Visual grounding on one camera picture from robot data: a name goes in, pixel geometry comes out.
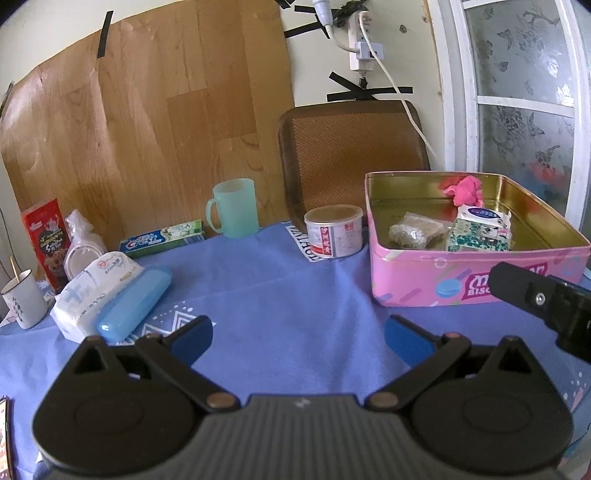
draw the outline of red snack box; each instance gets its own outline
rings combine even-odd
[[[47,281],[53,290],[60,291],[68,283],[64,259],[70,247],[70,237],[57,199],[25,210],[21,218]]]

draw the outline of tin can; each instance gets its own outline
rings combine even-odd
[[[306,213],[310,248],[322,258],[340,258],[363,248],[363,210],[354,205],[328,205]]]

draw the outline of table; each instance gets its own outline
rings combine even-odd
[[[252,393],[354,393],[362,401],[408,369],[384,342],[384,322],[396,313],[474,343],[522,337],[569,407],[586,405],[578,431],[591,423],[591,408],[579,403],[591,387],[591,367],[557,349],[540,320],[504,303],[384,308],[370,294],[367,246],[349,258],[310,263],[279,223],[250,238],[219,236],[139,262],[169,267],[173,283],[136,333],[168,332],[208,315],[213,345],[193,368],[243,403]],[[0,395],[14,400],[20,480],[35,468],[34,412],[76,347],[50,318],[26,332],[16,324],[0,329]]]

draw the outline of brown chair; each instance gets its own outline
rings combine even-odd
[[[288,212],[302,231],[313,208],[345,203],[365,210],[367,172],[431,170],[400,100],[297,107],[280,119],[278,136]]]

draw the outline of can label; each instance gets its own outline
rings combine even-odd
[[[308,223],[308,236],[312,251],[324,258],[347,257],[363,247],[361,218],[335,226]]]
[[[312,250],[312,246],[310,245],[310,238],[306,233],[300,232],[295,225],[291,223],[285,226],[287,232],[291,235],[293,240],[296,242],[296,245],[300,249],[300,252],[307,258],[308,262],[322,262],[326,260],[324,257],[319,257],[314,253]]]

